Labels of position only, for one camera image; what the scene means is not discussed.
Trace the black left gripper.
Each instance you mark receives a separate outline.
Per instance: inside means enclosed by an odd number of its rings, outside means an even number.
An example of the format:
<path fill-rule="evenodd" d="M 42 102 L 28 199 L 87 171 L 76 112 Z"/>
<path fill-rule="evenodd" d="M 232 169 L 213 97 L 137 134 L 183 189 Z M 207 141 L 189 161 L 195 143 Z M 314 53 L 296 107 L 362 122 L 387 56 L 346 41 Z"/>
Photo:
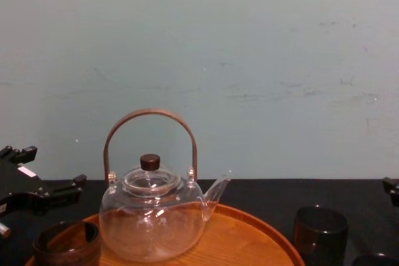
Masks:
<path fill-rule="evenodd" d="M 34 161 L 37 147 L 21 150 L 12 146 L 1 149 L 1 216 L 17 211 L 45 214 L 51 209 L 69 206 L 79 201 L 87 177 L 48 184 L 35 173 L 18 164 Z"/>

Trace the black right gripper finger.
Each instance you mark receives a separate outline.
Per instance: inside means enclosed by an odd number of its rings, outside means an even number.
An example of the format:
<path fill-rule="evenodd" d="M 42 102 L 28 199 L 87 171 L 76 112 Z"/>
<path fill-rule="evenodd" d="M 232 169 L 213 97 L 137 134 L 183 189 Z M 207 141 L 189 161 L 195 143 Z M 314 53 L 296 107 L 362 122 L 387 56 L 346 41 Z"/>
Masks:
<path fill-rule="evenodd" d="M 382 180 L 385 192 L 390 196 L 391 202 L 395 207 L 399 206 L 398 179 L 385 177 Z"/>

